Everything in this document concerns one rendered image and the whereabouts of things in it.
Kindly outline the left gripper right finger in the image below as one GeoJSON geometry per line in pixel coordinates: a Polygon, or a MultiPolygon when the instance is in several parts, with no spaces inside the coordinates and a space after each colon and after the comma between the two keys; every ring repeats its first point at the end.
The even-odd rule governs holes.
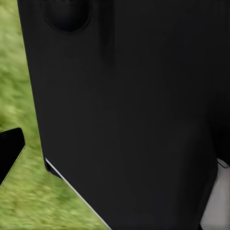
{"type": "Polygon", "coordinates": [[[230,129],[223,127],[218,129],[215,145],[230,166],[230,129]]]}

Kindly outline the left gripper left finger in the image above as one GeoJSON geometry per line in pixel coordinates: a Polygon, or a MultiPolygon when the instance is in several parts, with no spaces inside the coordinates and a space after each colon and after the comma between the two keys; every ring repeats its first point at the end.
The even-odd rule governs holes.
{"type": "Polygon", "coordinates": [[[20,127],[0,133],[0,185],[24,146],[24,135],[20,127]]]}

